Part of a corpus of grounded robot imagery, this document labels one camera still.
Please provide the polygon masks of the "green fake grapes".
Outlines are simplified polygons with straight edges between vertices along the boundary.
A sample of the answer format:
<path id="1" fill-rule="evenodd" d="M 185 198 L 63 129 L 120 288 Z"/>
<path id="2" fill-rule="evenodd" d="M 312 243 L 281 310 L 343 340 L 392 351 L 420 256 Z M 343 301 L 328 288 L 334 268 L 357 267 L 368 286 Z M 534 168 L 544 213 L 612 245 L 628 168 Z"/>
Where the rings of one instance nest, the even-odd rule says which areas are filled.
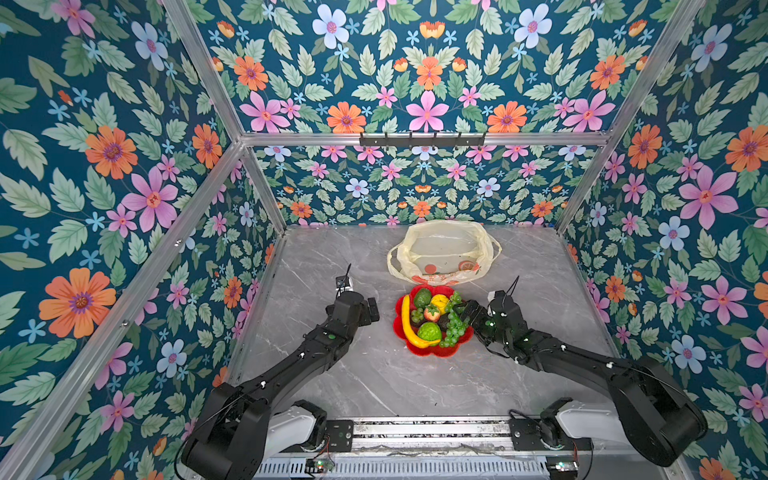
<path id="1" fill-rule="evenodd" d="M 438 326 L 441 328 L 443 336 L 439 343 L 441 348 L 456 346 L 466 333 L 468 324 L 461 318 L 465 308 L 466 302 L 458 292 L 454 292 L 438 306 L 440 310 Z"/>

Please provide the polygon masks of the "red flower-shaped plastic bowl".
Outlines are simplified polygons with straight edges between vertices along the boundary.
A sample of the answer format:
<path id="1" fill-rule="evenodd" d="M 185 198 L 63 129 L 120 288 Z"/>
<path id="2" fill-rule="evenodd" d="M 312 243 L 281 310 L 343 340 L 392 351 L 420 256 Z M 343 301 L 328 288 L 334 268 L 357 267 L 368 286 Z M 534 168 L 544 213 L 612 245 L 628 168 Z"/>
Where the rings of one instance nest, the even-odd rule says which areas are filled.
<path id="1" fill-rule="evenodd" d="M 416 289 L 423 288 L 424 286 L 425 285 L 416 286 L 416 287 L 414 287 L 411 290 L 411 292 L 409 294 L 406 294 L 406 295 L 410 296 L 410 301 L 411 301 L 411 294 L 412 294 L 412 292 L 414 290 L 416 290 Z M 426 287 L 431 290 L 432 297 L 434 295 L 437 295 L 437 294 L 443 294 L 443 295 L 446 295 L 446 296 L 449 297 L 454 292 L 457 292 L 453 288 L 450 288 L 450 287 L 447 287 L 447 286 L 437 286 L 437 287 L 426 286 Z M 437 356 L 437 357 L 448 358 L 448 357 L 453 356 L 459 350 L 461 345 L 467 343 L 472 338 L 472 336 L 474 334 L 474 330 L 471 327 L 467 326 L 466 333 L 461 337 L 461 339 L 459 340 L 459 343 L 456 346 L 452 347 L 452 348 L 441 348 L 439 346 L 439 344 L 435 345 L 435 346 L 432 346 L 432 347 L 429 347 L 429 348 L 426 348 L 426 349 L 415 348 L 413 345 L 411 345 L 407 341 L 407 339 L 406 339 L 406 337 L 404 335 L 402 326 L 401 326 L 400 309 L 401 309 L 402 298 L 404 296 L 402 296 L 401 298 L 399 298 L 397 300 L 397 303 L 396 303 L 396 306 L 395 306 L 395 319 L 394 319 L 394 323 L 393 323 L 392 329 L 393 329 L 395 335 L 398 338 L 400 338 L 405 343 L 407 349 L 412 354 L 420 356 L 420 357 L 434 355 L 434 356 Z M 411 324 L 411 327 L 412 327 L 413 331 L 417 334 L 417 331 L 418 331 L 419 327 L 422 324 L 421 325 L 415 325 L 415 324 L 413 324 L 411 322 L 410 322 L 410 324 Z"/>

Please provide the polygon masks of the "yellow fake lemon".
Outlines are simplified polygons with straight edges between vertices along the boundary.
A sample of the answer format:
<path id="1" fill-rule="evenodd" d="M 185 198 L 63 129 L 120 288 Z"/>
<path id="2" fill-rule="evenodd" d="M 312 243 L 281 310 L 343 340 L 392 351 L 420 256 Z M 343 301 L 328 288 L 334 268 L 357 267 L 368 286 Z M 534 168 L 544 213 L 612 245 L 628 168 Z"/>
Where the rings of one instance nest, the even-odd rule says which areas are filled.
<path id="1" fill-rule="evenodd" d="M 443 294 L 434 295 L 430 301 L 430 305 L 437 308 L 441 315 L 446 313 L 449 304 L 450 298 Z"/>

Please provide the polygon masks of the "yellow fake banana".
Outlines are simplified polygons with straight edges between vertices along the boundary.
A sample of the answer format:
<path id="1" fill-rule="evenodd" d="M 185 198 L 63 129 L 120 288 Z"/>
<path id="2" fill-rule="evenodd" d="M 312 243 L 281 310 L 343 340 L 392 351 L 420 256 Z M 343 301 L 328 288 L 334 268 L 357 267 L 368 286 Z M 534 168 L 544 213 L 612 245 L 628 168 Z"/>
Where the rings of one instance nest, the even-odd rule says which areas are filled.
<path id="1" fill-rule="evenodd" d="M 410 324 L 410 309 L 411 301 L 410 296 L 406 295 L 402 298 L 400 318 L 401 326 L 407 341 L 415 348 L 426 349 L 435 345 L 438 345 L 442 340 L 442 336 L 439 336 L 437 340 L 427 341 L 419 337 L 412 329 Z"/>

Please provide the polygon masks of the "red fake strawberry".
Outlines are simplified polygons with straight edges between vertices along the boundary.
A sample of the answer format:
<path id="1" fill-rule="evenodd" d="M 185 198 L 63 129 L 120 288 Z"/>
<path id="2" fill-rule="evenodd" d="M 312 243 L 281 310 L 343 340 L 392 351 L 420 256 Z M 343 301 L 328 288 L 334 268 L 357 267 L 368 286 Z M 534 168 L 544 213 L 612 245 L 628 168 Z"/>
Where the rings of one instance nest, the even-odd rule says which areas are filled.
<path id="1" fill-rule="evenodd" d="M 441 316 L 442 313 L 436 305 L 429 304 L 424 308 L 423 318 L 425 321 L 437 323 Z"/>

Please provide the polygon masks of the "cream plastic fruit-print bag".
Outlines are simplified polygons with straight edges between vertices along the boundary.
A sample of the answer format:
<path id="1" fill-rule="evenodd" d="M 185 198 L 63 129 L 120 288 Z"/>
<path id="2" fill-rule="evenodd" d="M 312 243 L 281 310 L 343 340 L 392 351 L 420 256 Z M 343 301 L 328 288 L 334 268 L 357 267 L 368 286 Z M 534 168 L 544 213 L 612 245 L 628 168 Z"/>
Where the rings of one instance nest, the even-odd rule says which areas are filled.
<path id="1" fill-rule="evenodd" d="M 501 244 L 480 223 L 432 220 L 409 227 L 386 262 L 399 280 L 456 286 L 487 275 L 501 252 Z"/>

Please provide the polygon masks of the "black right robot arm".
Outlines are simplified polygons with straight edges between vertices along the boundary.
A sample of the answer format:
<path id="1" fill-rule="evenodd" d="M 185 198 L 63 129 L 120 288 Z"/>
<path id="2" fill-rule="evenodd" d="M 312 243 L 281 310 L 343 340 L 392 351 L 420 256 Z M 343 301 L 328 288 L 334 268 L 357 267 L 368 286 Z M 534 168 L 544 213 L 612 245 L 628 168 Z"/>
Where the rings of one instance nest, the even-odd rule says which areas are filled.
<path id="1" fill-rule="evenodd" d="M 486 306 L 469 300 L 457 318 L 487 350 L 538 372 L 558 375 L 610 399 L 617 414 L 615 442 L 624 441 L 651 463 L 669 467 L 708 431 L 702 409 L 657 361 L 608 357 L 533 329 L 510 293 L 498 290 Z"/>

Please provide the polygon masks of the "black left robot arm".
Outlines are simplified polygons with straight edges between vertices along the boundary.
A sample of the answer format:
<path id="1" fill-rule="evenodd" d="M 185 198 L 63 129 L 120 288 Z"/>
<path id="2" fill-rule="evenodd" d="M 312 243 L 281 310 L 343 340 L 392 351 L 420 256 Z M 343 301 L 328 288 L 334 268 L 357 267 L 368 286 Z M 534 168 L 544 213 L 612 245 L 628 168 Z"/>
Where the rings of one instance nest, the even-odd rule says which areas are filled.
<path id="1" fill-rule="evenodd" d="M 347 276 L 336 279 L 336 296 L 325 313 L 326 319 L 266 372 L 214 388 L 175 467 L 183 465 L 204 479 L 251 479 L 273 455 L 322 440 L 325 410 L 291 398 L 348 353 L 359 328 L 380 319 L 376 299 L 354 291 Z"/>

